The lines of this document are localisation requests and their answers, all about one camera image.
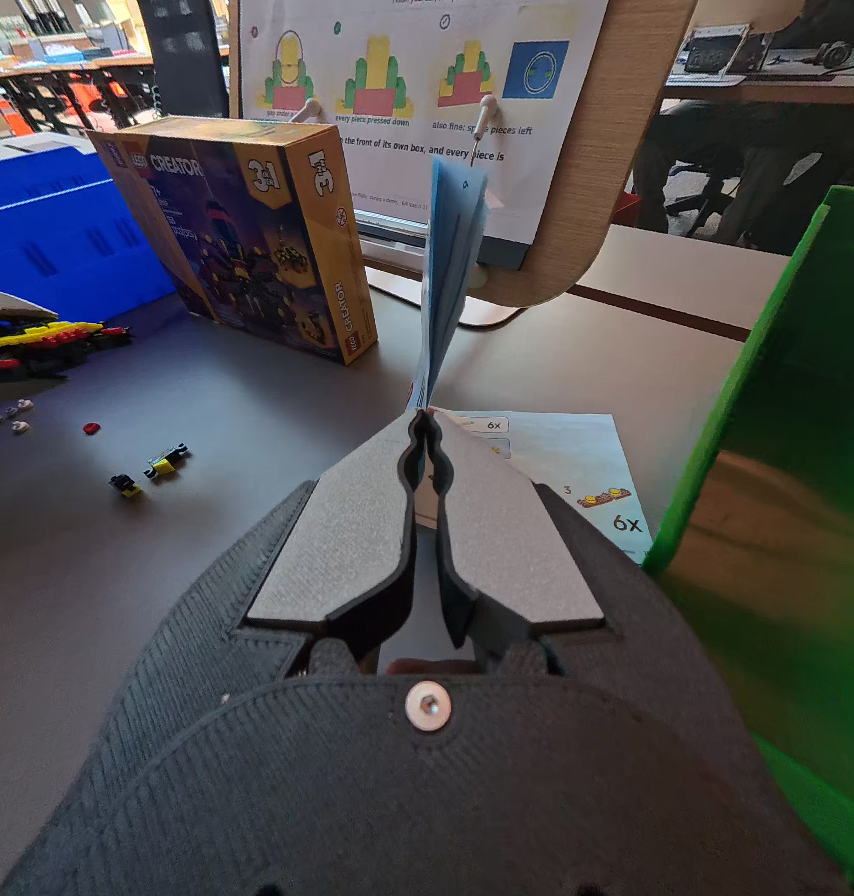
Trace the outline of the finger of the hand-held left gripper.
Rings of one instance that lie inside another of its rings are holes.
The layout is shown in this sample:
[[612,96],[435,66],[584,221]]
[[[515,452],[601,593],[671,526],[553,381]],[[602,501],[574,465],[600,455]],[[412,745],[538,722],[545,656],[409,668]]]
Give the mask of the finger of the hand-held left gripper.
[[0,322],[55,321],[58,314],[26,299],[0,291]]

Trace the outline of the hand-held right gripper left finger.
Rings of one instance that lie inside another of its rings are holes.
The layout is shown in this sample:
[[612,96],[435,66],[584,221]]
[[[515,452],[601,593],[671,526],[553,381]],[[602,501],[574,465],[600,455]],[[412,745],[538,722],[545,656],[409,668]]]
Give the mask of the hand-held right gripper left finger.
[[279,540],[250,625],[338,639],[355,658],[398,632],[413,603],[426,420],[404,412],[321,475]]

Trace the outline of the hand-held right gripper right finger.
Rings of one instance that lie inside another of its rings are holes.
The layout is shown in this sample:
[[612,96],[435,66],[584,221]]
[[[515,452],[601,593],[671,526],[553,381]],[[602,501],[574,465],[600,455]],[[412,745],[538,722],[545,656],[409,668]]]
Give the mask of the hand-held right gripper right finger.
[[452,644],[502,656],[605,618],[537,487],[452,417],[425,419],[437,497],[436,565]]

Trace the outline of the black yellow red lego model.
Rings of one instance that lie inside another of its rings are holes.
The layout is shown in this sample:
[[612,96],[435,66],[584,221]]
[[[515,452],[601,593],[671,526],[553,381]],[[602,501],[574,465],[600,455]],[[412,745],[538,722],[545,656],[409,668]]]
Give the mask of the black yellow red lego model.
[[129,327],[102,322],[0,322],[0,385],[62,379],[95,353],[132,342]]

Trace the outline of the light blue instruction booklet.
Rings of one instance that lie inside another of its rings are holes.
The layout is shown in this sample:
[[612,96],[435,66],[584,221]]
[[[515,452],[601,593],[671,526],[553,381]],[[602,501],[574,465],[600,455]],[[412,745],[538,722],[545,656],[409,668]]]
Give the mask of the light blue instruction booklet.
[[[486,173],[433,159],[421,287],[421,356],[408,409],[427,410],[476,262],[488,214]],[[451,411],[453,424],[546,485],[641,564],[652,537],[612,416],[518,411]]]

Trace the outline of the long black yellow lego piece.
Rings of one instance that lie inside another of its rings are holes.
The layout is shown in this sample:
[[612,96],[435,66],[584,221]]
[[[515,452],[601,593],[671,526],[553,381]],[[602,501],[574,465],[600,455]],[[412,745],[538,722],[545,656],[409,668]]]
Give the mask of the long black yellow lego piece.
[[149,480],[155,480],[160,476],[175,472],[188,453],[188,446],[179,442],[174,447],[152,458],[144,470],[144,476]]

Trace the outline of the purple yellow lego box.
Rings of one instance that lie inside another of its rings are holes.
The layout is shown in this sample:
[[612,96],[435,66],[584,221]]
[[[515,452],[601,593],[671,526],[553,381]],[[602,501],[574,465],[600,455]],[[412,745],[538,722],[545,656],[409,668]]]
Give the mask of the purple yellow lego box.
[[85,135],[190,312],[345,365],[378,342],[336,126],[167,116]]

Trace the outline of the blue plastic bin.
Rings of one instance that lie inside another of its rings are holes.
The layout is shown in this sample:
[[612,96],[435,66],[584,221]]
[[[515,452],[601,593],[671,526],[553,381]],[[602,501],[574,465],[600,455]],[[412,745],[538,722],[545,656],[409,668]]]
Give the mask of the blue plastic bin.
[[0,292],[99,322],[174,291],[97,153],[0,159]]

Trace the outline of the black office chair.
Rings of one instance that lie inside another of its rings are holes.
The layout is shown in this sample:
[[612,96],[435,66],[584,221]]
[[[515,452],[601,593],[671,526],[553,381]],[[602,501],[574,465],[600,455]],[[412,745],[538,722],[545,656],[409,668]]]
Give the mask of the black office chair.
[[139,1],[164,114],[228,118],[229,96],[209,1]]

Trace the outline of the white printed instruction sheet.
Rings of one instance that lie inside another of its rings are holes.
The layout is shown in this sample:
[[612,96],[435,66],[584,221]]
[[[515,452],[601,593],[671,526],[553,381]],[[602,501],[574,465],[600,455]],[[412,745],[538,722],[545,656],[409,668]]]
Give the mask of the white printed instruction sheet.
[[603,1],[239,2],[243,118],[315,97],[354,208],[426,223],[433,156],[468,163],[483,95],[498,111],[475,168],[485,235],[531,245],[607,11]]

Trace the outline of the instruction sheet on wooden board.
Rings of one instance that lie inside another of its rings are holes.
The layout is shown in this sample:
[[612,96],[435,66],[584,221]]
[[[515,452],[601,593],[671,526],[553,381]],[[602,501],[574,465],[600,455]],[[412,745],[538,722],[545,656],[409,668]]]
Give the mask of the instruction sheet on wooden board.
[[[229,2],[231,114],[242,117],[238,3]],[[697,2],[610,1],[531,245],[485,236],[468,297],[544,304],[573,287],[606,238]],[[356,210],[372,291],[420,304],[426,223]]]

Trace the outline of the green plastic bin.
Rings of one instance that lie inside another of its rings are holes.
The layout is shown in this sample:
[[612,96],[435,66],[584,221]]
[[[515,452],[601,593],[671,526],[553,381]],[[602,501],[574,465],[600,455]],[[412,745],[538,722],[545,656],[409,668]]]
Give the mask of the green plastic bin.
[[814,212],[644,568],[854,889],[854,187]]

